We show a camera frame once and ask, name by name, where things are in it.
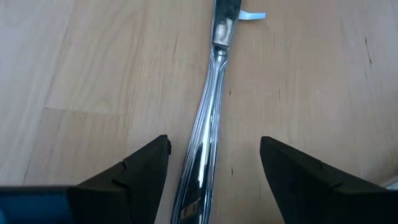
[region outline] wood grain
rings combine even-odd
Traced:
[[[49,14],[61,6],[40,3]],[[0,43],[0,184],[76,184],[168,134],[156,220],[168,223],[205,81],[213,3],[72,3],[47,24],[39,23],[45,16],[29,20],[40,32],[19,27],[27,40],[0,29],[9,38]],[[261,136],[377,184],[395,176],[398,3],[252,0],[244,8],[268,17],[240,22],[231,48],[211,222],[283,222]],[[39,49],[46,54],[37,57]]]

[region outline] silver knife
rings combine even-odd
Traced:
[[[175,195],[172,224],[208,223],[228,53],[238,19],[264,19],[265,13],[241,11],[241,0],[215,0],[210,60],[205,89]]]

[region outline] small white paper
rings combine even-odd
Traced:
[[[239,19],[242,19],[242,20],[265,19],[266,16],[267,16],[267,13],[265,13],[265,12],[246,12],[244,10],[241,10],[239,12]]]

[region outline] wooden surface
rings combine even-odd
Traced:
[[[0,0],[0,184],[77,184],[168,134],[168,223],[212,1]],[[282,223],[272,136],[380,184],[398,173],[398,1],[250,0],[226,72],[212,223]]]

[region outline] knife handle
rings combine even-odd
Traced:
[[[208,223],[228,49],[212,45],[197,118],[175,195],[172,223]]]

